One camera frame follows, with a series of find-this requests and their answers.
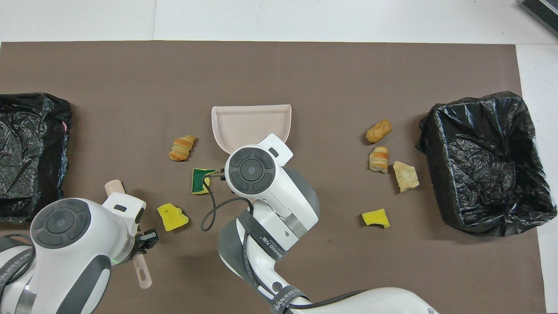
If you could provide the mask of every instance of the black trash bag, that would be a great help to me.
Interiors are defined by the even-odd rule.
[[[420,122],[444,222],[475,235],[508,236],[556,216],[523,99],[512,92],[433,106]]]
[[[30,221],[62,198],[70,104],[45,93],[0,95],[0,221]]]

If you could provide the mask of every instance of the yellow sponge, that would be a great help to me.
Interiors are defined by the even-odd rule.
[[[384,226],[384,229],[389,228],[389,221],[387,220],[386,211],[383,208],[377,211],[362,213],[361,215],[367,226],[375,224]]]
[[[166,231],[186,225],[189,221],[188,217],[182,213],[182,210],[171,203],[160,206],[157,208],[157,211],[161,218],[163,218],[163,225],[165,225]]]

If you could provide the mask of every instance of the white table surface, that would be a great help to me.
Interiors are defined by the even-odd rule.
[[[558,37],[517,0],[0,0],[0,42],[363,41],[515,44],[558,199]],[[538,228],[547,312],[558,312],[558,220]]]

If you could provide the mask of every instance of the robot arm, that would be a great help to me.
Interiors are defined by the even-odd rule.
[[[136,235],[145,207],[138,198],[114,192],[102,205],[67,198],[43,208],[30,229],[35,259],[6,287],[0,313],[91,313],[112,266],[156,243],[155,230]],[[21,249],[0,252],[0,265],[3,256]]]
[[[236,275],[259,291],[273,313],[422,313],[435,311],[412,292],[397,288],[358,291],[310,304],[304,294],[275,272],[285,257],[318,221],[318,197],[294,169],[285,167],[289,148],[274,134],[257,145],[233,152],[225,164],[231,190],[254,200],[221,230],[218,252]]]

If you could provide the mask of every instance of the black strap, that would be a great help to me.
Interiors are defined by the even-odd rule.
[[[25,244],[21,241],[14,240],[11,237],[0,236],[0,252],[4,252],[11,248],[15,248],[16,246],[22,246],[22,245],[29,245],[29,244]]]
[[[248,211],[243,211],[238,215],[237,219],[267,255],[276,261],[280,261],[285,257],[287,250],[283,249]]]
[[[292,300],[303,297],[308,299],[302,291],[293,286],[285,286],[271,300],[271,311],[274,314],[283,314],[285,309],[288,308]]]
[[[0,303],[2,303],[2,295],[4,289],[12,277],[33,258],[33,249],[29,248],[12,257],[5,265],[0,267]]]

